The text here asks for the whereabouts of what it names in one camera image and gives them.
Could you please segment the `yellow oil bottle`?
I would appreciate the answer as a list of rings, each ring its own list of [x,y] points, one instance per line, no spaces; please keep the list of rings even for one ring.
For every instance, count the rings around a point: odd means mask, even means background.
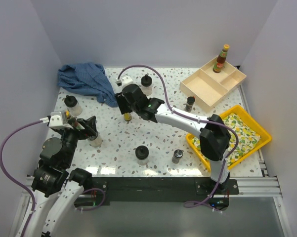
[[[130,113],[125,113],[124,114],[124,120],[125,121],[131,121],[132,120],[132,116]]]

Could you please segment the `red cap sauce bottle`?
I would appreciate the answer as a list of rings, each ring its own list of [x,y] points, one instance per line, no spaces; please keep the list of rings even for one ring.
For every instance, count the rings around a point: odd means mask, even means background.
[[[221,70],[222,70],[222,68],[224,66],[224,63],[226,61],[226,57],[227,57],[229,49],[230,49],[230,45],[225,44],[223,46],[223,49],[220,52],[220,54],[218,55],[218,57],[216,59],[216,62],[215,62],[214,66],[213,66],[213,69],[212,69],[215,73],[220,73],[221,72]]]

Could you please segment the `yellow cap sauce bottle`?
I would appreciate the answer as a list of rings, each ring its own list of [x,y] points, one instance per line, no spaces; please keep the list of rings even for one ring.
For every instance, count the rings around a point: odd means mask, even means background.
[[[82,130],[84,127],[77,121],[75,117],[73,117],[69,111],[66,112],[67,122],[70,126],[73,128],[76,128],[77,130]]]

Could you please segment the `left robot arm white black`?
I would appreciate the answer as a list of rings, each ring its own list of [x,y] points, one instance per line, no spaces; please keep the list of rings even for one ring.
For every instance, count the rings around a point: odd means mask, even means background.
[[[96,128],[96,116],[75,118],[70,111],[57,111],[38,122],[47,124],[60,137],[49,138],[42,146],[32,184],[25,188],[31,199],[16,234],[18,237],[51,237],[81,194],[94,192],[102,198],[92,210],[99,208],[106,199],[104,189],[93,187],[91,173],[80,168],[67,171],[80,140],[100,146],[102,140]]]

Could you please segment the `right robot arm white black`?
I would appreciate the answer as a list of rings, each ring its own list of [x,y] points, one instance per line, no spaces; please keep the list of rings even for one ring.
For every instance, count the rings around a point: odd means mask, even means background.
[[[118,107],[111,108],[95,99],[77,97],[81,118],[96,116],[96,128],[102,143],[91,146],[79,141],[71,169],[81,168],[94,177],[208,177],[210,174],[189,148],[185,135],[199,135],[205,126],[199,121],[177,118],[162,106],[161,122],[145,121],[132,113],[124,120]]]

